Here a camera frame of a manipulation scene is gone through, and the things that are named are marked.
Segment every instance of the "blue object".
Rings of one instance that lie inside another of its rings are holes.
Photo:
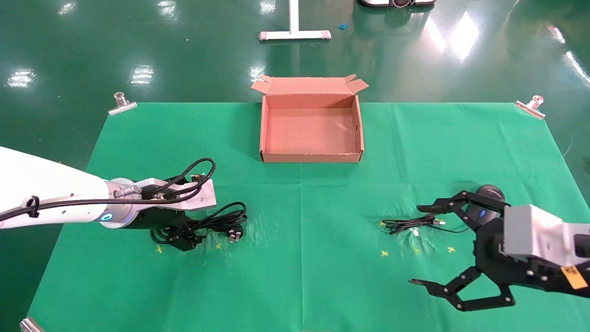
[[[113,214],[112,214],[112,213],[107,213],[107,214],[105,214],[104,216],[102,216],[102,217],[100,218],[100,220],[102,220],[102,221],[104,221],[104,222],[105,222],[105,221],[107,221],[107,220],[111,220],[111,218],[112,218],[112,217],[113,217]]]

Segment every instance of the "yellow sticker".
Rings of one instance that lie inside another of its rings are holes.
[[[580,271],[575,266],[562,266],[561,272],[568,279],[569,284],[572,285],[573,289],[580,289],[588,287],[586,280],[580,274]]]

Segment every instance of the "green floor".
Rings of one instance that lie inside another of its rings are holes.
[[[255,102],[261,74],[356,73],[370,85],[363,102],[542,95],[590,200],[587,0],[438,0],[425,13],[301,0],[301,27],[329,29],[330,41],[258,42],[262,30],[287,28],[287,12],[286,0],[6,2],[0,145],[85,169],[116,91],[141,102]],[[27,312],[59,230],[0,232],[10,253],[0,255],[0,330]]]

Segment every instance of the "open cardboard box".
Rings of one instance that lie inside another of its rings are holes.
[[[264,162],[359,162],[365,150],[356,93],[368,85],[348,77],[268,77],[252,88],[262,98]]]

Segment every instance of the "computer mouse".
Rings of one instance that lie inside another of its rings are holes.
[[[481,186],[477,191],[476,194],[493,198],[498,201],[506,201],[504,197],[504,193],[492,184],[485,184]],[[493,219],[500,216],[500,213],[485,209],[481,206],[477,206],[475,204],[469,204],[467,207],[467,215],[470,216],[473,220],[475,220],[478,224],[483,225],[486,224]]]

